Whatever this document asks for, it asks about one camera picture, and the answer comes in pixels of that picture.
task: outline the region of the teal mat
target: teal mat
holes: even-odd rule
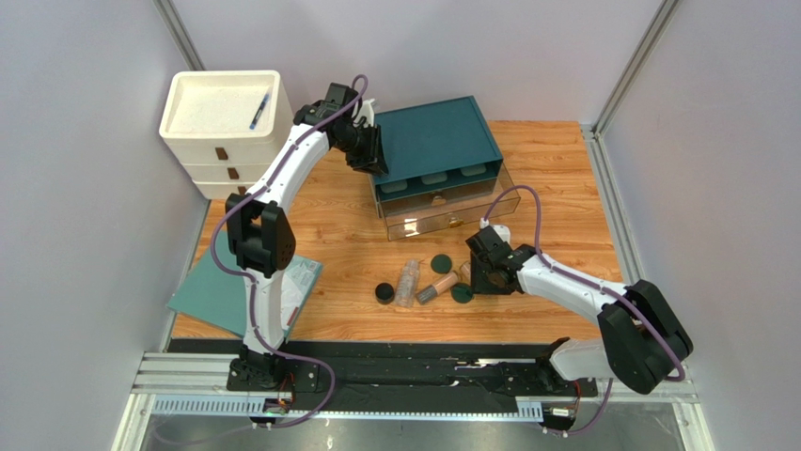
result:
[[[236,268],[236,257],[228,250],[226,232],[220,232],[216,246],[220,261],[229,268]],[[282,321],[284,336],[289,336],[321,272],[320,262],[300,256],[295,256],[284,271],[281,317],[291,319],[289,325],[287,321]],[[244,336],[247,320],[245,302],[242,277],[220,271],[207,249],[167,306],[238,336]]]

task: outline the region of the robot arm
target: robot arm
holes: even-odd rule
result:
[[[356,106],[349,108],[354,101]],[[295,252],[287,216],[312,167],[331,147],[337,147],[354,170],[377,175],[387,172],[381,128],[373,126],[371,102],[362,101],[351,87],[331,84],[325,100],[304,106],[294,124],[287,143],[261,179],[246,195],[231,194],[226,201],[226,212],[230,212],[248,196],[256,195],[228,218],[227,227],[228,248],[236,256],[237,266],[253,276],[252,280],[243,278],[245,292],[250,293],[256,284],[256,296],[253,302],[248,299],[246,310],[255,324],[247,322],[243,342],[257,353],[269,352],[257,339],[257,328],[274,349],[284,340],[282,281]]]
[[[667,379],[675,366],[660,338],[678,361],[692,352],[692,341],[656,285],[640,280],[627,287],[592,277],[559,264],[527,244],[512,250],[509,236],[507,228],[494,225],[467,240],[474,292],[517,291],[542,296],[601,329],[601,340],[560,339],[550,347],[543,360],[555,376],[565,381],[614,377],[646,395]],[[634,323],[636,313],[628,305],[638,310],[659,338],[642,327],[644,321]]]

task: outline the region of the wooden tabletop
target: wooden tabletop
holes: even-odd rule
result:
[[[490,122],[515,183],[532,186],[542,198],[542,250],[589,274],[620,281],[620,268],[589,157],[574,122]],[[542,298],[477,296],[467,304],[444,294],[412,308],[380,305],[373,290],[393,286],[406,260],[421,260],[418,288],[438,275],[431,258],[447,254],[458,266],[469,259],[464,243],[478,224],[387,241],[376,215],[366,176],[330,151],[312,170],[290,212],[297,254],[322,262],[322,275],[292,332],[294,339],[550,343],[562,336],[599,336],[585,319]],[[511,229],[512,247],[533,244],[536,207],[526,192],[514,214],[495,224]],[[209,246],[212,229],[224,213],[214,201],[196,260]],[[231,337],[197,319],[179,315],[174,337]]]

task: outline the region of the gray wall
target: gray wall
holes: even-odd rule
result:
[[[204,201],[158,135],[149,1],[0,7],[0,449],[108,449]]]
[[[275,69],[293,107],[370,77],[384,110],[593,121],[660,0],[176,0],[209,70]]]
[[[798,449],[801,3],[686,1],[605,138],[721,450]]]

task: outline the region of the pen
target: pen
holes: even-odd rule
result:
[[[250,123],[250,130],[256,129],[256,123],[259,122],[259,117],[261,117],[261,112],[264,111],[264,107],[267,105],[267,99],[270,98],[270,93],[264,94],[264,99],[261,100],[261,105],[259,105],[259,109],[256,110],[256,115],[253,116],[253,121]]]

